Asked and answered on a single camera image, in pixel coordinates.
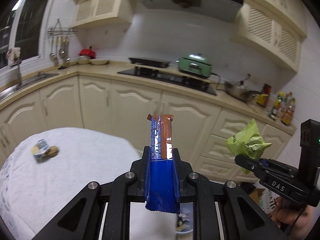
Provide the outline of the right hand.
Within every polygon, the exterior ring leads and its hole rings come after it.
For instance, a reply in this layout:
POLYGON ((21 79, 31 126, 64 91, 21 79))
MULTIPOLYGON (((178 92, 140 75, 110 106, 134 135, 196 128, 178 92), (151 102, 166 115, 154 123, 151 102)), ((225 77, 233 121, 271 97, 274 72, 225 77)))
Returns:
POLYGON ((295 225, 289 239, 305 239, 314 225, 316 208, 308 205, 299 218, 299 211, 283 208, 283 198, 276 199, 277 204, 271 213, 271 219, 280 227, 282 224, 295 225))

